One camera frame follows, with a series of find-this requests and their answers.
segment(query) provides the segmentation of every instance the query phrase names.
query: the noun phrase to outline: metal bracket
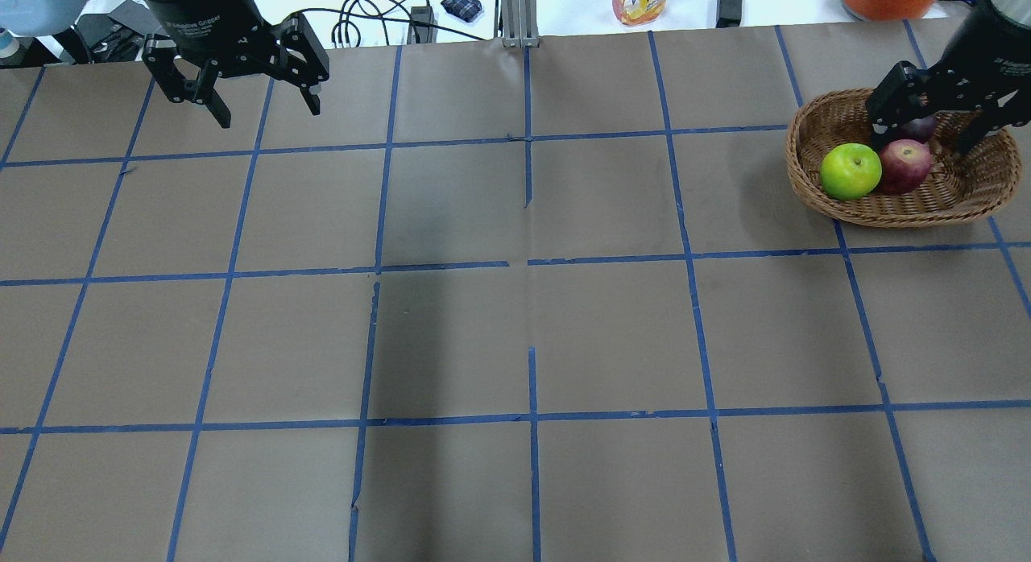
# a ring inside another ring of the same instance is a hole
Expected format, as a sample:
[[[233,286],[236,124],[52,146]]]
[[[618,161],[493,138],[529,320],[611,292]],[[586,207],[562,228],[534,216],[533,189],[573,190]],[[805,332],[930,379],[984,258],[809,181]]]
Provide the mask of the metal bracket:
[[[537,0],[501,0],[501,44],[537,46]]]

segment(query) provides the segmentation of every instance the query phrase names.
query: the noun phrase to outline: grid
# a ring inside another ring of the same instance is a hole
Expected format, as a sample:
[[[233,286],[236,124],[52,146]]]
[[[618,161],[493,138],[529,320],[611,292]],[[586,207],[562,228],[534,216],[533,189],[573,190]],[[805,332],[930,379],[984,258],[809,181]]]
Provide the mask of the grid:
[[[920,51],[920,45],[917,42],[917,38],[913,36],[909,23],[905,24],[905,29],[918,60],[920,60],[921,64],[924,64],[923,55],[921,54]],[[803,97],[798,81],[796,79],[795,70],[792,65],[792,60],[789,55],[789,49],[788,45],[786,44],[784,33],[780,28],[776,28],[775,31],[777,40],[780,45],[781,55],[784,56],[784,63],[788,70],[788,74],[791,78],[791,85],[794,91],[794,95],[796,97],[796,102],[799,105],[801,105]],[[24,161],[24,162],[8,161],[8,159],[10,158],[11,150],[14,146],[15,139],[19,135],[20,130],[22,129],[25,119],[33,103],[33,99],[36,96],[36,92],[38,91],[39,85],[43,78],[44,71],[41,70],[39,75],[36,77],[36,81],[33,86],[32,92],[29,95],[25,108],[22,111],[18,125],[15,126],[13,135],[11,136],[10,141],[8,142],[4,151],[3,158],[2,160],[0,160],[0,170],[2,170],[5,167],[28,167],[28,166],[45,166],[45,165],[95,164],[95,163],[119,165],[120,170],[119,170],[118,180],[114,185],[113,191],[111,192],[110,200],[107,203],[106,212],[103,218],[103,224],[100,227],[100,232],[93,249],[89,267],[84,276],[67,277],[67,278],[0,279],[0,287],[25,287],[25,286],[47,286],[47,285],[71,285],[80,287],[77,299],[75,301],[74,309],[71,319],[69,321],[64,340],[61,345],[61,352],[59,354],[58,362],[56,364],[54,373],[52,375],[49,385],[46,389],[46,394],[39,409],[36,423],[28,427],[0,428],[0,434],[3,435],[30,436],[29,448],[21,468],[21,472],[16,482],[16,486],[14,488],[13,495],[11,496],[10,503],[6,509],[3,528],[2,530],[0,530],[0,549],[3,548],[4,540],[6,539],[8,530],[10,529],[11,521],[16,515],[20,494],[25,484],[26,476],[29,473],[32,466],[33,455],[35,452],[36,443],[40,438],[40,436],[42,435],[97,433],[97,432],[167,432],[167,431],[190,432],[191,437],[190,437],[189,453],[187,455],[187,461],[184,468],[181,486],[178,492],[174,522],[172,528],[170,529],[170,539],[167,551],[167,560],[170,562],[175,558],[176,554],[178,533],[182,520],[184,508],[186,506],[187,495],[190,490],[191,474],[193,470],[194,459],[197,453],[198,440],[202,432],[238,431],[238,430],[353,428],[358,432],[355,476],[353,486],[354,493],[352,498],[351,524],[348,529],[350,559],[354,560],[356,558],[355,549],[358,539],[358,526],[360,523],[360,513],[358,510],[357,504],[362,491],[363,471],[364,471],[363,466],[365,458],[366,435],[368,428],[425,427],[425,426],[448,426],[448,425],[462,425],[462,424],[526,422],[529,423],[530,426],[529,441],[530,441],[530,455],[531,455],[531,464],[530,464],[531,485],[530,488],[528,488],[528,491],[531,493],[532,496],[532,522],[533,522],[532,549],[533,549],[534,560],[539,561],[545,558],[544,556],[545,553],[542,552],[542,543],[541,543],[540,464],[539,464],[539,448],[538,448],[538,425],[540,423],[557,422],[557,421],[583,421],[583,420],[600,421],[600,420],[697,419],[697,420],[708,420],[710,425],[709,431],[711,435],[711,444],[714,458],[713,473],[716,475],[717,486],[719,490],[719,499],[723,516],[723,526],[725,531],[727,552],[729,559],[732,561],[736,561],[738,559],[738,556],[735,546],[734,527],[732,523],[733,516],[730,507],[730,499],[728,497],[728,482],[724,473],[724,459],[723,459],[723,450],[721,442],[721,431],[719,426],[720,419],[723,417],[749,417],[749,416],[877,414],[877,415],[884,415],[889,425],[892,442],[894,444],[896,457],[898,460],[898,467],[902,474],[902,478],[905,486],[906,497],[909,503],[909,507],[911,509],[912,521],[916,526],[917,535],[920,539],[921,549],[923,551],[924,557],[927,560],[934,560],[935,557],[932,553],[932,544],[930,543],[927,532],[924,528],[923,517],[921,515],[920,504],[918,500],[919,496],[917,495],[912,482],[910,480],[909,467],[906,461],[906,454],[902,445],[902,440],[899,435],[898,427],[895,422],[896,414],[905,411],[926,411],[926,410],[961,410],[961,409],[1017,408],[1017,407],[1028,408],[1031,407],[1031,399],[1016,398],[1008,400],[967,400],[967,401],[945,401],[945,402],[894,403],[889,394],[887,385],[882,379],[883,375],[880,371],[880,363],[877,356],[877,348],[874,342],[873,334],[870,329],[870,323],[867,318],[866,309],[864,306],[863,293],[859,280],[857,278],[856,271],[853,267],[852,256],[860,254],[880,254],[880,253],[998,251],[1004,258],[1008,271],[1011,275],[1013,288],[1016,289],[1016,297],[1020,298],[1024,310],[1027,312],[1028,318],[1031,319],[1031,302],[1029,302],[1027,290],[1025,288],[1023,279],[1020,275],[1020,272],[1017,269],[1017,266],[1015,265],[1011,256],[1012,251],[1031,249],[1031,242],[1006,241],[1002,235],[998,223],[995,221],[994,218],[991,218],[989,219],[989,225],[995,237],[994,243],[979,242],[979,243],[965,243],[965,244],[931,244],[922,246],[893,245],[893,246],[850,247],[846,242],[845,235],[841,225],[837,222],[834,222],[834,232],[838,242],[837,247],[708,252],[708,253],[694,252],[692,250],[692,243],[688,229],[689,227],[685,218],[685,211],[686,211],[685,202],[681,197],[681,186],[679,179],[679,170],[677,166],[677,156],[676,156],[676,150],[674,148],[674,136],[687,135],[687,134],[747,132],[747,130],[786,130],[787,126],[760,125],[760,126],[728,126],[728,127],[712,127],[712,128],[673,129],[670,120],[670,110],[667,101],[667,91],[666,91],[666,86],[664,84],[662,64],[660,63],[660,57],[656,46],[655,35],[653,35],[650,31],[650,33],[647,34],[647,38],[648,38],[648,45],[651,48],[651,58],[654,64],[655,80],[657,81],[658,85],[658,92],[662,107],[662,117],[664,123],[662,130],[629,130],[628,132],[535,135],[531,125],[533,117],[533,105],[531,102],[530,77],[531,77],[531,60],[533,60],[533,57],[532,57],[532,52],[528,49],[524,53],[524,59],[523,59],[525,126],[526,126],[523,135],[521,136],[509,135],[504,138],[397,142],[394,141],[394,125],[397,112],[398,85],[401,75],[401,61],[402,61],[401,57],[402,47],[397,47],[395,49],[395,57],[394,57],[394,69],[393,69],[393,79],[391,88],[390,114],[387,128],[387,138],[385,143],[383,144],[327,145],[318,147],[285,147],[285,148],[272,148],[272,150],[263,148],[262,137],[265,130],[266,120],[268,118],[270,101],[272,99],[273,82],[269,81],[265,91],[265,98],[263,103],[261,121],[258,128],[258,135],[252,150],[196,153],[196,154],[135,156],[133,154],[133,150],[135,147],[136,140],[140,132],[140,126],[143,123],[144,114],[146,113],[151,97],[154,94],[154,84],[152,81],[152,84],[147,88],[146,95],[144,96],[142,107],[140,107],[138,115],[136,118],[135,127],[133,129],[133,134],[128,144],[128,147],[126,150],[126,154],[123,157],[67,159],[67,160],[53,160],[53,161]],[[371,295],[365,373],[364,373],[363,388],[362,388],[361,415],[359,419],[280,421],[280,422],[241,422],[241,423],[237,422],[211,423],[207,422],[204,419],[205,404],[207,401],[208,391],[210,388],[212,369],[214,368],[215,360],[219,354],[220,339],[222,336],[223,326],[226,319],[226,311],[229,305],[230,295],[235,279],[252,278],[252,277],[269,277],[269,276],[338,275],[338,274],[374,274],[378,278],[380,275],[391,274],[394,272],[477,269],[477,268],[492,268],[492,267],[496,268],[496,267],[509,267],[513,264],[507,261],[483,261],[483,262],[454,262],[446,264],[425,264],[425,265],[422,264],[385,265],[384,254],[383,254],[384,231],[387,218],[388,196],[390,192],[391,159],[394,150],[404,148],[404,147],[428,147],[428,146],[447,146],[447,145],[467,145],[467,144],[496,145],[496,144],[510,143],[512,141],[523,141],[525,146],[525,158],[526,158],[525,201],[527,205],[529,205],[533,201],[533,192],[534,192],[532,158],[533,158],[533,145],[535,142],[573,140],[573,139],[637,138],[637,137],[648,137],[648,136],[662,136],[665,139],[668,152],[668,161],[672,175],[672,188],[676,203],[677,220],[679,226],[680,241],[683,243],[683,251],[676,254],[656,254],[656,255],[644,255],[644,256],[634,255],[634,256],[578,257],[578,258],[564,258],[564,259],[563,258],[528,259],[526,264],[530,267],[541,267],[541,266],[574,266],[581,264],[604,264],[604,263],[623,263],[623,262],[662,262],[662,261],[683,262],[686,266],[688,286],[690,291],[690,301],[692,305],[694,325],[696,330],[695,337],[697,339],[700,361],[701,361],[702,381],[704,384],[704,394],[705,394],[705,408],[669,409],[669,410],[657,410],[657,411],[630,410],[630,411],[539,412],[537,408],[538,402],[537,402],[536,351],[533,346],[531,346],[528,351],[528,357],[527,357],[528,361],[527,370],[529,378],[529,392],[528,392],[529,399],[528,399],[527,412],[474,415],[474,416],[443,417],[443,418],[418,418],[418,419],[370,418],[369,398],[370,398],[371,382],[374,378],[373,356],[375,351],[376,324],[377,324],[377,313],[378,313],[379,295],[380,295],[380,283],[377,280],[373,285],[373,291]],[[384,158],[385,158],[383,166],[383,176],[381,176],[380,201],[378,206],[378,220],[376,227],[374,265],[372,265],[371,267],[354,267],[354,268],[275,269],[275,270],[259,270],[259,271],[236,270],[236,261],[239,253],[241,236],[244,229],[244,222],[246,218],[248,199],[251,195],[251,187],[254,180],[255,169],[258,163],[258,159],[261,158],[261,156],[266,156],[266,155],[318,154],[323,152],[342,152],[342,151],[356,151],[356,150],[380,150],[384,152]],[[97,260],[100,256],[100,250],[104,242],[105,234],[107,232],[108,225],[111,221],[115,203],[118,202],[119,199],[119,194],[122,189],[122,184],[124,181],[126,173],[128,173],[129,165],[131,162],[147,162],[147,161],[190,159],[190,158],[233,157],[233,156],[250,157],[250,164],[247,169],[246,180],[243,187],[243,194],[240,199],[238,216],[236,218],[235,233],[233,237],[232,252],[229,258],[229,266],[226,271],[211,271],[211,272],[185,273],[185,274],[117,275],[117,276],[102,276],[94,274]],[[805,258],[809,256],[839,256],[842,260],[842,264],[844,265],[853,298],[855,301],[856,312],[859,317],[863,329],[863,334],[865,337],[866,346],[868,349],[868,354],[870,358],[870,364],[873,369],[873,376],[876,379],[879,389],[880,403],[847,404],[847,405],[814,405],[814,406],[777,406],[777,407],[720,406],[718,404],[717,392],[714,391],[714,387],[712,385],[712,377],[709,370],[709,361],[708,361],[706,335],[705,335],[705,322],[703,319],[703,309],[699,299],[699,289],[697,283],[695,263],[704,260],[720,260],[720,259]],[[196,418],[194,422],[174,423],[174,424],[111,424],[111,425],[59,425],[59,426],[44,425],[51,400],[53,399],[55,389],[61,376],[61,370],[64,363],[64,359],[68,352],[72,335],[76,328],[76,323],[79,317],[79,312],[82,308],[82,303],[90,287],[93,285],[103,285],[103,284],[161,283],[161,282],[172,282],[172,280],[224,282],[224,289],[215,322],[214,334],[211,338],[210,353],[207,361],[203,385],[201,388],[201,394],[197,402]]]

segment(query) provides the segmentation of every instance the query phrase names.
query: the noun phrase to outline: red apple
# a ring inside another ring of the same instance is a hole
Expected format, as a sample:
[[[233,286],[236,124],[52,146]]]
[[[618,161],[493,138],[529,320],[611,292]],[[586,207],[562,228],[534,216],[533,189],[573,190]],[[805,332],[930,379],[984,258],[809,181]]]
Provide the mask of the red apple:
[[[934,130],[938,127],[938,120],[934,115],[928,115],[921,120],[913,120],[907,124],[899,126],[900,139],[913,139],[921,143],[927,143],[934,137]]]
[[[883,173],[874,192],[882,194],[908,194],[920,188],[934,163],[931,150],[913,139],[892,141],[879,157]]]

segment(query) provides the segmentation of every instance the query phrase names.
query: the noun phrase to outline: green apple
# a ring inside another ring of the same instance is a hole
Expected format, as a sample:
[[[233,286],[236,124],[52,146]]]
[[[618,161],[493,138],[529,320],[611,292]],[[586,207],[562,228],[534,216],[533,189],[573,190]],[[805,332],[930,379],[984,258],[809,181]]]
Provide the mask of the green apple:
[[[835,200],[858,200],[880,183],[880,158],[869,145],[843,143],[820,164],[820,184]]]

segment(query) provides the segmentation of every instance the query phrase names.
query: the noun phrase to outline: robotic arm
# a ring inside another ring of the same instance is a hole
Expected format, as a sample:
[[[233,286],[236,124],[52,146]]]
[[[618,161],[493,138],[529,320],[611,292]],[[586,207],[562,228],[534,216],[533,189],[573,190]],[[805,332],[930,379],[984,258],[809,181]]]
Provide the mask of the robotic arm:
[[[264,73],[297,87],[311,114],[320,113],[329,58],[303,14],[273,26],[254,0],[143,1],[170,37],[152,35],[143,45],[143,63],[169,101],[204,105],[228,128],[231,113],[215,80]],[[195,79],[176,68],[176,55],[200,68]]]
[[[879,148],[899,126],[940,110],[980,111],[960,134],[967,154],[1007,125],[1031,121],[1031,0],[976,0],[941,61],[895,64],[866,102]]]

